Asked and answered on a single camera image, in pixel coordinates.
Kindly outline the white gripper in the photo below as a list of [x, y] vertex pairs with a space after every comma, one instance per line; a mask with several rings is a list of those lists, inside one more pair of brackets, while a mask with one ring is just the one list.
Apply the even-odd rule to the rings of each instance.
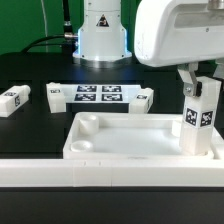
[[224, 9], [209, 0], [142, 0], [135, 22], [134, 52], [140, 63], [177, 65], [183, 93], [200, 97], [197, 63], [224, 57]]

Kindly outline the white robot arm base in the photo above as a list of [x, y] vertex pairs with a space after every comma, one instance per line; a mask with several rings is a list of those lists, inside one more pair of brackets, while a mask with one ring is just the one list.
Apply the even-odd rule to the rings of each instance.
[[121, 24], [121, 0], [84, 0], [84, 22], [78, 30], [73, 62], [113, 68], [131, 61], [127, 31]]

